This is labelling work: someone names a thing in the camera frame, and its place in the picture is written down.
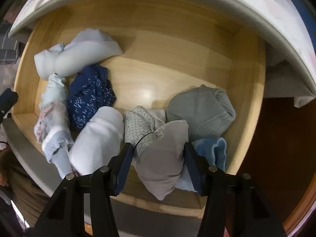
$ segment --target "metal screw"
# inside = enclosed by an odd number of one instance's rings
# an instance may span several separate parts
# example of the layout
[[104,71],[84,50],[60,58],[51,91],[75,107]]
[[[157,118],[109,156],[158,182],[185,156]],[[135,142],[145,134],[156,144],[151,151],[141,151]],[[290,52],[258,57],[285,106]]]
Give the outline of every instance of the metal screw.
[[73,173],[69,173],[68,175],[66,175],[67,180],[72,180],[74,177],[75,175]]
[[217,171],[217,166],[209,166],[209,170],[211,172],[216,172]]
[[100,171],[102,172],[102,173],[105,173],[105,172],[107,172],[109,170],[109,167],[108,166],[102,166],[101,168],[100,168]]
[[242,177],[245,178],[246,180],[251,179],[251,175],[248,174],[248,173],[244,173],[244,174],[242,175]]

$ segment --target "open drawer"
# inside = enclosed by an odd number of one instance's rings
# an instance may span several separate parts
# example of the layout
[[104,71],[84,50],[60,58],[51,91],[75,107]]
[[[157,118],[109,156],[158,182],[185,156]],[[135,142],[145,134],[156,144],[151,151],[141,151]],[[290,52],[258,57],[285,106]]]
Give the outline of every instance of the open drawer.
[[[100,62],[109,69],[117,96],[114,107],[122,113],[137,105],[166,109],[176,94],[201,84],[226,89],[237,113],[223,135],[226,171],[237,173],[260,113],[264,41],[230,18],[188,0],[79,0],[39,19],[20,61],[14,87],[19,100],[12,111],[16,125],[39,152],[33,127],[47,82],[37,74],[34,55],[59,42],[69,43],[86,28],[107,32],[124,51]],[[203,215],[206,202],[194,192],[178,189],[158,201],[133,166],[124,190],[114,199],[151,211],[196,217]]]

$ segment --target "blue fabric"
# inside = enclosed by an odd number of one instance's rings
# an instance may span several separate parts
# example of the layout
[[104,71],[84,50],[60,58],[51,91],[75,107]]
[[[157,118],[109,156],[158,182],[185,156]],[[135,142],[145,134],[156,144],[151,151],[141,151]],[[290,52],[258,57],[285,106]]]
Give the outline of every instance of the blue fabric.
[[[212,137],[200,139],[192,142],[192,145],[197,155],[205,157],[210,166],[217,166],[223,171],[225,170],[226,141],[224,138]],[[176,188],[195,191],[186,164],[183,164],[181,177],[176,184]]]
[[115,100],[107,68],[97,64],[84,67],[69,86],[67,110],[71,127],[83,129],[100,107],[112,106]]

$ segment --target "blue gripper pad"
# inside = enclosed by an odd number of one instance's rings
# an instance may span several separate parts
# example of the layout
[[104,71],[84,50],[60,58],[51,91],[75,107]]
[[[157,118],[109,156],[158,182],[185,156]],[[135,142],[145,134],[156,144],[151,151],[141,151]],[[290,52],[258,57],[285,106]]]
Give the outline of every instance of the blue gripper pad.
[[193,145],[189,142],[184,145],[184,162],[195,191],[201,196],[208,195],[207,170],[210,165],[206,158],[197,155]]
[[119,193],[124,189],[128,171],[131,167],[133,154],[134,148],[130,143],[127,142],[119,155],[116,156],[117,159],[111,172],[111,182],[114,185],[113,189],[116,195],[119,195]]

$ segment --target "white rolled garment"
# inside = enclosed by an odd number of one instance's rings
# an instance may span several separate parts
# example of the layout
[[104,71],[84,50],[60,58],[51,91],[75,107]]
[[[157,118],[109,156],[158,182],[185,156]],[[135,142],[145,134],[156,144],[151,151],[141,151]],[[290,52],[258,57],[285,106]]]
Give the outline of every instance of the white rolled garment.
[[112,107],[101,107],[78,135],[68,153],[72,166],[81,175],[106,166],[120,152],[124,123],[121,113]]
[[108,34],[99,29],[87,28],[68,45],[59,43],[34,55],[34,62],[39,77],[47,81],[51,74],[70,76],[80,72],[86,65],[122,53],[119,44]]

